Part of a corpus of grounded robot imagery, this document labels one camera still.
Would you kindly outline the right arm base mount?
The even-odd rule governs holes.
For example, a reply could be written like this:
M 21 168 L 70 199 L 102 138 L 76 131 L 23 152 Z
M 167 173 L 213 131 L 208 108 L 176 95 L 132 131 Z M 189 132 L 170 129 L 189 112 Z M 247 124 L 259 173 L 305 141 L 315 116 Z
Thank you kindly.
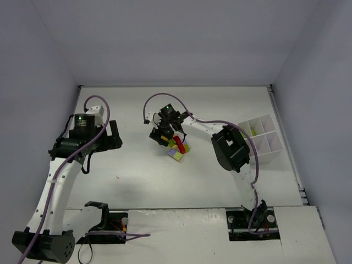
M 280 240 L 276 216 L 269 208 L 260 219 L 254 218 L 250 233 L 248 225 L 251 213 L 243 210 L 226 210 L 229 241 Z

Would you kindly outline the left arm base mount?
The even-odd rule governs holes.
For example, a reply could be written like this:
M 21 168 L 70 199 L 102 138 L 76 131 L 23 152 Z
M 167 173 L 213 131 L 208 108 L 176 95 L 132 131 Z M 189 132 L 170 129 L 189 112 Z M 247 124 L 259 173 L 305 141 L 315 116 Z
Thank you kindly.
M 90 228 L 84 237 L 78 240 L 80 245 L 78 249 L 78 263 L 84 263 L 81 259 L 81 249 L 83 245 L 88 245 L 90 249 L 90 259 L 86 263 L 91 263 L 94 251 L 92 245 L 109 245 L 125 244 L 139 238 L 150 237 L 151 234 L 128 233 L 128 213 L 127 211 L 110 213 L 106 203 L 89 201 L 85 204 L 84 209 L 97 208 L 102 211 L 101 221 L 99 224 Z

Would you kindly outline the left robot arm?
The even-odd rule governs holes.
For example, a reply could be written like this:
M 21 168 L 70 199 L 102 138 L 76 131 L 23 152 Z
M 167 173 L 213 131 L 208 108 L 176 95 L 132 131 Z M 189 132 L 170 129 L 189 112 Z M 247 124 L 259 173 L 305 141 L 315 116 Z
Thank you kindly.
M 88 174 L 94 153 L 119 149 L 122 140 L 115 120 L 99 113 L 71 115 L 74 127 L 65 128 L 49 150 L 48 177 L 36 210 L 23 231 L 14 232 L 12 244 L 26 258 L 67 263 L 75 243 L 91 230 L 109 223 L 106 203 L 89 201 L 72 220 L 64 221 L 65 209 L 79 173 Z

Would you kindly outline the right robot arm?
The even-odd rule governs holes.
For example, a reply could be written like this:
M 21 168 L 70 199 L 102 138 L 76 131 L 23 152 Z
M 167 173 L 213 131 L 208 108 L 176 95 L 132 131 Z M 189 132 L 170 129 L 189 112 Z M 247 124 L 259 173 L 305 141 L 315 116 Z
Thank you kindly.
M 241 197 L 243 210 L 256 214 L 259 196 L 255 181 L 259 176 L 250 170 L 250 148 L 243 137 L 243 129 L 225 121 L 205 121 L 188 112 L 175 111 L 171 104 L 159 112 L 144 113 L 144 123 L 152 126 L 149 137 L 164 147 L 180 146 L 191 134 L 212 144 L 216 160 L 235 181 Z

